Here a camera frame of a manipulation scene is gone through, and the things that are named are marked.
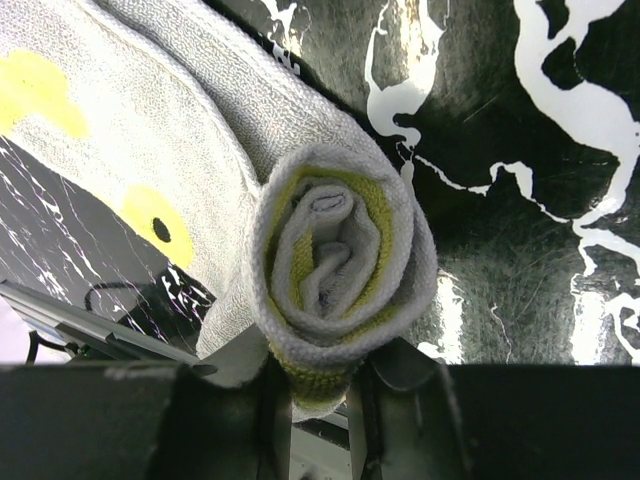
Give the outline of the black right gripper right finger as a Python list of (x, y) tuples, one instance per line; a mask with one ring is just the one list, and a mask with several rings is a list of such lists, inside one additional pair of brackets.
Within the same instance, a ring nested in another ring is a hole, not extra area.
[(347, 397), (357, 479), (635, 479), (633, 366), (453, 365), (372, 352)]

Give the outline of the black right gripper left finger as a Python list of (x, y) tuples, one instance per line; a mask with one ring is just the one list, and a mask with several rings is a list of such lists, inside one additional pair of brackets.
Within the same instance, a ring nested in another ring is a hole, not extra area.
[(268, 359), (11, 366), (5, 479), (285, 479), (286, 380)]

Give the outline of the yellow-green and grey towel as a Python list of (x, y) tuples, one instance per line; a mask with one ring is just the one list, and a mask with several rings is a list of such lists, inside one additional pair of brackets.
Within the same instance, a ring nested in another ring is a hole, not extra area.
[(201, 1), (3, 2), (1, 133), (214, 295), (200, 357), (258, 326), (295, 421), (435, 294), (409, 172)]

